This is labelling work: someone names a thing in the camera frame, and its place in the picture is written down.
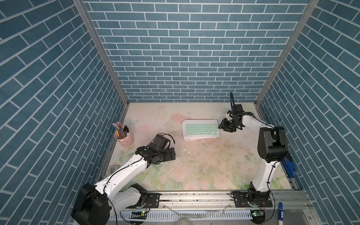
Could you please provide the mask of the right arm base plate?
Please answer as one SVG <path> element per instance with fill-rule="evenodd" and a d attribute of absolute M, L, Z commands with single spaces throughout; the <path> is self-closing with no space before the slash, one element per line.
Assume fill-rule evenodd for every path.
<path fill-rule="evenodd" d="M 241 192 L 232 191 L 230 197 L 233 199 L 236 208 L 247 208 L 247 207 L 273 207 L 272 200 L 270 198 L 270 191 L 267 192 Z"/>

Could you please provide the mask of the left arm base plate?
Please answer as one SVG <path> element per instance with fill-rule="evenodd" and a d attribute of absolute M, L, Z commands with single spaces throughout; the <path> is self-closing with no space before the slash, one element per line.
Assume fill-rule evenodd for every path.
<path fill-rule="evenodd" d="M 145 206 L 150 209 L 158 208 L 159 202 L 160 193 L 148 192 L 146 196 L 142 194 L 138 202 L 135 205 L 128 206 L 127 209 L 144 208 Z"/>

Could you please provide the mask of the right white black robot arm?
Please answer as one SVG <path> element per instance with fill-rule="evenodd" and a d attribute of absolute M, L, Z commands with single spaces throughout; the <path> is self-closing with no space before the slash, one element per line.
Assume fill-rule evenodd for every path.
<path fill-rule="evenodd" d="M 257 152 L 262 159 L 255 179 L 247 189 L 247 200 L 268 200 L 270 198 L 270 182 L 277 163 L 289 153 L 288 139 L 285 129 L 281 126 L 268 124 L 251 113 L 243 110 L 241 104 L 231 103 L 231 110 L 218 127 L 226 132 L 236 132 L 238 129 L 251 128 L 259 135 Z"/>

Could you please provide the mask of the green key keyboard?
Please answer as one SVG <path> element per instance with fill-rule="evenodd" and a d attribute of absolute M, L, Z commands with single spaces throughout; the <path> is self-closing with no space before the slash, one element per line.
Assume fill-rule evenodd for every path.
<path fill-rule="evenodd" d="M 181 128 L 186 138 L 212 138 L 220 136 L 217 120 L 188 119 L 182 122 Z"/>

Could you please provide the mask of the white key keyboard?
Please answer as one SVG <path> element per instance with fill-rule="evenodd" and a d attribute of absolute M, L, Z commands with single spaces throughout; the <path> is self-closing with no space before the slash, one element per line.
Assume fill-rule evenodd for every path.
<path fill-rule="evenodd" d="M 219 129 L 215 123 L 184 123 L 181 128 L 184 141 L 217 138 L 220 136 Z"/>

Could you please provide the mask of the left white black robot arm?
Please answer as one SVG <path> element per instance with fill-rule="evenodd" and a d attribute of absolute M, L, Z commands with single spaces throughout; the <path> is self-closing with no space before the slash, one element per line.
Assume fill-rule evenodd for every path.
<path fill-rule="evenodd" d="M 175 140 L 170 134 L 158 133 L 148 145 L 138 147 L 130 160 L 114 173 L 94 185 L 83 185 L 78 192 L 71 217 L 80 225 L 105 225 L 111 212 L 118 217 L 128 207 L 145 208 L 142 213 L 138 213 L 139 219 L 128 220 L 131 225 L 141 224 L 152 207 L 152 201 L 147 197 L 148 191 L 137 183 L 126 191 L 122 189 L 151 165 L 175 160 L 176 153 L 171 147 L 172 143 Z"/>

